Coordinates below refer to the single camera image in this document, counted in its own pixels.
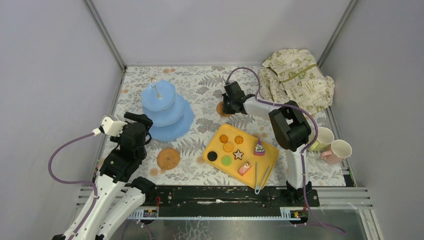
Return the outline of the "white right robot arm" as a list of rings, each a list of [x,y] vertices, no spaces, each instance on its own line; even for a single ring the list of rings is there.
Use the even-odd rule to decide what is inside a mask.
[[[289,173],[287,201],[293,206],[301,205],[307,199],[311,185],[306,178],[305,157],[302,155],[309,142],[312,129],[296,102],[274,103],[260,99],[254,94],[245,94],[234,81],[224,85],[223,112],[241,113],[269,120],[275,139],[285,150]]]

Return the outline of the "blue three-tier cake stand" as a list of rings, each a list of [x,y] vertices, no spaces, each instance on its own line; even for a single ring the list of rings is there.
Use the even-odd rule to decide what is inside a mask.
[[[141,93],[141,105],[143,113],[153,122],[149,133],[157,141],[171,142],[184,136],[194,121],[189,102],[167,80],[151,78]]]

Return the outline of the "woven rattan coaster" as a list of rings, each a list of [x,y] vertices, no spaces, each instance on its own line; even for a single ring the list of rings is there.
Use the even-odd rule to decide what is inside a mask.
[[[165,148],[157,155],[157,165],[162,170],[172,170],[178,166],[181,155],[175,148]]]
[[[216,112],[219,116],[228,118],[231,114],[224,113],[224,103],[221,101],[216,106]]]

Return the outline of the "light blue tongs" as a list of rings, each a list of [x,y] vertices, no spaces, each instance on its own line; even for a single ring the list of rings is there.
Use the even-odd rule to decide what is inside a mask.
[[[267,177],[271,171],[271,166],[268,165],[265,172],[262,175],[259,175],[258,163],[255,164],[255,182],[254,182],[254,194],[258,195],[266,184]]]

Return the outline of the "yellow serving tray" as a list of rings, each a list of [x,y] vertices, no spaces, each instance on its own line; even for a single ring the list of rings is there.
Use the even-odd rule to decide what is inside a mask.
[[[279,158],[279,150],[236,127],[223,124],[202,159],[241,183],[260,191]]]

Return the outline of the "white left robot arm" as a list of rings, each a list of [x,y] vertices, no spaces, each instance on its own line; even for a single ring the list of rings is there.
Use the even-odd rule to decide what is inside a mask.
[[[60,150],[99,134],[109,136],[117,144],[105,158],[95,182],[76,181],[76,184],[90,185],[92,192],[74,222],[64,233],[53,236],[54,240],[107,240],[137,207],[154,202],[155,184],[145,177],[137,177],[131,182],[123,200],[111,206],[147,157],[146,145],[152,139],[149,131],[153,121],[146,114],[126,112],[124,118],[127,120],[104,116],[99,127],[63,144],[51,155],[48,161],[50,176],[59,183],[71,185],[72,181],[58,178],[52,170],[53,159]]]

